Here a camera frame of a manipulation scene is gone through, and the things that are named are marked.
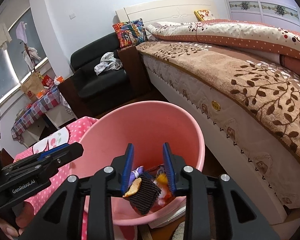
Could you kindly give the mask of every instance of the colorful cushion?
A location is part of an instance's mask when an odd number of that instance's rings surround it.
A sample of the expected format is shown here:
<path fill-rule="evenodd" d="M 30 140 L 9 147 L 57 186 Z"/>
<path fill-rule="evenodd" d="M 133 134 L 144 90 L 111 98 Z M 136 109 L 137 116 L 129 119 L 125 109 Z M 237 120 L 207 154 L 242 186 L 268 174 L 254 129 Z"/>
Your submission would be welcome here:
<path fill-rule="evenodd" d="M 142 19 L 112 25 L 118 35 L 120 47 L 138 45 L 148 40 Z"/>
<path fill-rule="evenodd" d="M 210 10 L 194 11 L 194 14 L 197 17 L 198 21 L 207 21 L 215 19 Z"/>

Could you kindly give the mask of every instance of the white bed frame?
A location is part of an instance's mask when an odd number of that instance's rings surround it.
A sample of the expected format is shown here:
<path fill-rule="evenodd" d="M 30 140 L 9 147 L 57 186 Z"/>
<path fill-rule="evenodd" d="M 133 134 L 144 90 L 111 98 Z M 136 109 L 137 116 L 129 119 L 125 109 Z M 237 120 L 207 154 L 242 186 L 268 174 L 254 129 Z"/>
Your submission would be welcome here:
<path fill-rule="evenodd" d="M 142 3 L 117 10 L 121 22 L 142 18 L 147 26 L 157 21 L 196 22 L 195 10 L 208 9 L 218 18 L 218 12 L 211 0 L 161 0 Z M 270 225 L 280 235 L 281 239 L 289 239 L 300 225 L 300 211 L 293 220 L 287 219 L 287 214 L 277 196 L 268 185 L 257 175 L 254 168 L 234 147 L 233 141 L 228 139 L 224 132 L 220 132 L 200 109 L 197 109 L 178 91 L 170 87 L 156 74 L 148 70 L 152 84 L 175 105 L 188 111 L 198 122 L 204 135 L 204 141 L 210 151 L 221 163 L 226 172 L 245 191 L 261 213 L 267 218 Z"/>

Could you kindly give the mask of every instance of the headboard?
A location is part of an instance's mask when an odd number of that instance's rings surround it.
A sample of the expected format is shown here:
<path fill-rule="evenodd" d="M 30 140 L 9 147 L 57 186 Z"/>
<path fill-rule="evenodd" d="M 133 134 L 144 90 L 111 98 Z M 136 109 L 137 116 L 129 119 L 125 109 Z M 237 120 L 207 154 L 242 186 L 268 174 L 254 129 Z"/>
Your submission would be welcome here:
<path fill-rule="evenodd" d="M 140 3 L 116 11 L 120 22 L 143 19 L 145 26 L 153 22 L 197 22 L 194 11 L 207 9 L 219 18 L 212 0 L 159 0 Z"/>

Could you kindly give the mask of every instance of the black leather armchair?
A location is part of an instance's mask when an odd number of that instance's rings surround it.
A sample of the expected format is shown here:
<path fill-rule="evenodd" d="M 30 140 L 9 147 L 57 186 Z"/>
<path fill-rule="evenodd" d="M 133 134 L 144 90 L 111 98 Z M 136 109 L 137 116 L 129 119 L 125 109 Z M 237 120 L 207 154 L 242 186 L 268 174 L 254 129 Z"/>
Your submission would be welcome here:
<path fill-rule="evenodd" d="M 96 75 L 94 67 L 106 52 L 113 52 L 116 58 L 120 58 L 123 68 Z M 58 87 L 77 117 L 95 117 L 150 90 L 135 46 L 120 49 L 116 33 L 104 36 L 74 52 L 71 56 L 71 68 L 74 75 Z"/>

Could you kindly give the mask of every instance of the window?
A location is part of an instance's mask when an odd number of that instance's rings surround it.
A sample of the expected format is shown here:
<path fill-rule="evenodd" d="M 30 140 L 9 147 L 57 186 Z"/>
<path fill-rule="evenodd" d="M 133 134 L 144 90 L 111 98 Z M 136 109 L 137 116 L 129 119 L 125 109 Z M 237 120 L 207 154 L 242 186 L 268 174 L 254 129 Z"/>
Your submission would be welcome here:
<path fill-rule="evenodd" d="M 28 47 L 33 47 L 38 51 L 38 55 L 41 57 L 40 63 L 46 60 L 46 54 L 37 34 L 31 9 L 28 9 L 9 29 L 12 41 L 8 43 L 8 49 L 5 51 L 0 49 L 0 104 L 17 90 L 30 75 L 29 67 L 22 55 L 25 50 L 24 44 L 16 36 L 16 28 L 20 22 L 27 23 Z"/>

